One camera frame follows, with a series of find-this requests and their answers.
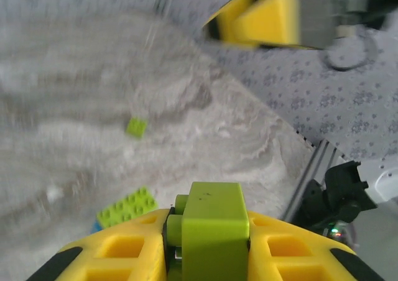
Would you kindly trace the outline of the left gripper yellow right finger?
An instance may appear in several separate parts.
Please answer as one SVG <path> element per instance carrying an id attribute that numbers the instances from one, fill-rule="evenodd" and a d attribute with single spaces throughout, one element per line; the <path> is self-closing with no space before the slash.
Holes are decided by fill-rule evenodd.
<path id="1" fill-rule="evenodd" d="M 248 280 L 382 280 L 340 242 L 253 211 L 248 216 Z"/>

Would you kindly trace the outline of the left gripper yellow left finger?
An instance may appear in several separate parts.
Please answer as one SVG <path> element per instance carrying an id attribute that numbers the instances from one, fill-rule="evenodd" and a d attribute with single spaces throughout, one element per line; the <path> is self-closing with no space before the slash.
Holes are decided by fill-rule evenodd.
<path id="1" fill-rule="evenodd" d="M 156 210 L 71 242 L 30 280 L 166 280 L 162 229 L 168 213 Z"/>

